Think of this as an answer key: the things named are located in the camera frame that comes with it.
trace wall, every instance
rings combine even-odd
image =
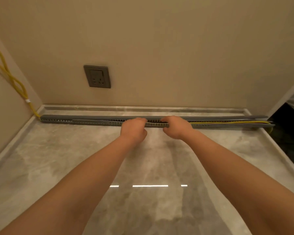
[[[23,82],[35,108],[39,108],[42,104],[40,98],[33,91],[1,41],[0,50],[6,58],[11,73]],[[28,109],[25,101],[16,93],[7,79],[0,73],[0,151],[3,150],[4,146],[8,144],[31,115],[32,113]]]
[[[0,0],[0,38],[47,104],[265,114],[294,84],[294,0]]]

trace gray marble tile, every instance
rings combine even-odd
[[[147,131],[112,184],[119,187],[109,188],[84,234],[250,234],[192,150],[162,129]],[[293,175],[258,131],[201,131],[294,192]],[[119,133],[119,127],[37,122],[0,164],[0,229]]]

